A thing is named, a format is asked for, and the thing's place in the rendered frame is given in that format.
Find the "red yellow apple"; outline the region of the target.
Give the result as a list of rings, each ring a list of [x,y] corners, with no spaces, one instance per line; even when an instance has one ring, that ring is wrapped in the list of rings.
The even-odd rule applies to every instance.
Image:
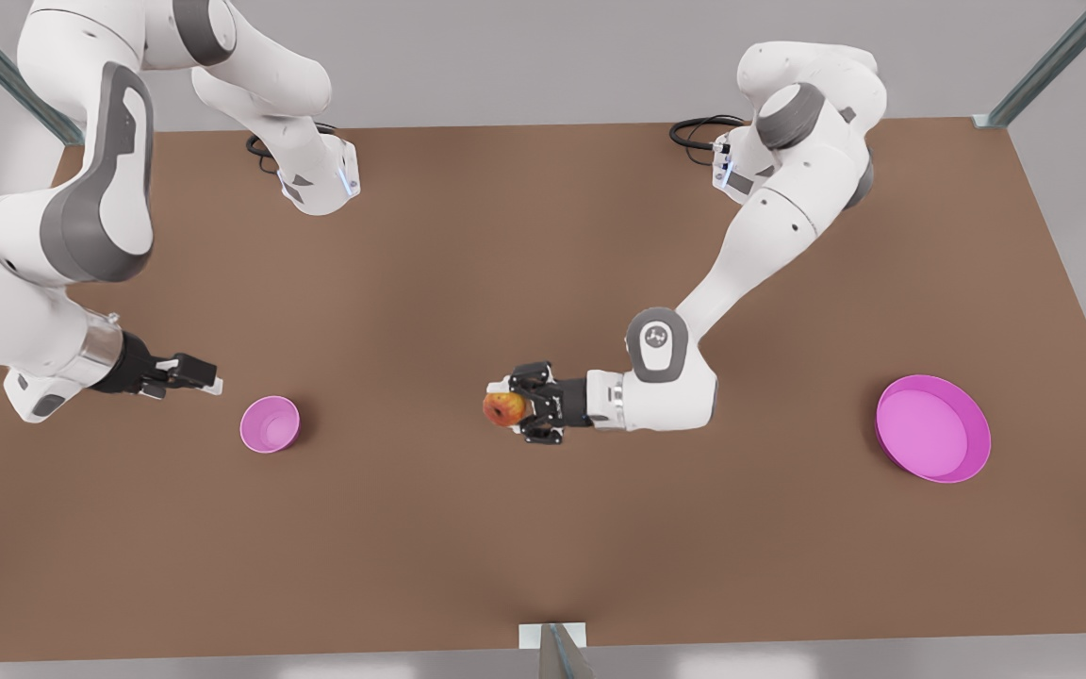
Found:
[[[518,392],[512,391],[488,392],[482,402],[482,410],[487,420],[500,428],[513,428],[532,413],[529,401]]]

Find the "small pink bowl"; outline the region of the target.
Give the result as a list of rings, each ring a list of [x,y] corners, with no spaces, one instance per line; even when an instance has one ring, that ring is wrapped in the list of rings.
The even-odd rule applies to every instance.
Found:
[[[301,424],[301,412],[288,397],[260,397],[242,414],[239,438],[249,450],[267,455],[292,447]]]

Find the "pink plate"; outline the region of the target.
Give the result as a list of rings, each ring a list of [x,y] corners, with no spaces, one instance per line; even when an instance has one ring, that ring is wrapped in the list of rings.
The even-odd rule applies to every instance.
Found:
[[[990,458],[990,423],[977,401],[935,375],[905,375],[888,383],[874,422],[888,458],[922,480],[961,483]]]

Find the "silver frame post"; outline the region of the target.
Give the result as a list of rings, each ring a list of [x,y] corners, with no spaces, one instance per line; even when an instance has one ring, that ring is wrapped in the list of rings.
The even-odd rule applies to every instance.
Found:
[[[538,650],[538,679],[596,679],[584,656],[586,623],[519,624],[518,647]]]
[[[1007,129],[1086,50],[1086,9],[990,112],[971,116],[976,129]]]
[[[36,95],[25,79],[18,73],[16,64],[13,63],[3,51],[0,50],[0,87],[8,95],[11,95],[34,120],[40,122],[48,133],[55,135],[58,141],[66,146],[85,143],[83,129],[74,124],[64,113],[56,112],[55,108],[47,105],[43,100]]]

